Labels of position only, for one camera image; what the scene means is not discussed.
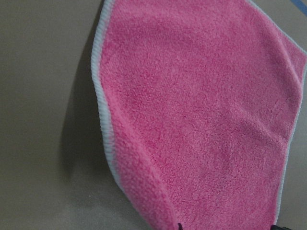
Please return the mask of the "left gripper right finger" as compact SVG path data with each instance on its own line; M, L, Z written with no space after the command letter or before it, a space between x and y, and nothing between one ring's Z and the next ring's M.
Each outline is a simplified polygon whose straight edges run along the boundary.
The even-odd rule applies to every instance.
M280 227L277 225L271 225L271 230L292 230L292 229L287 228L287 227Z

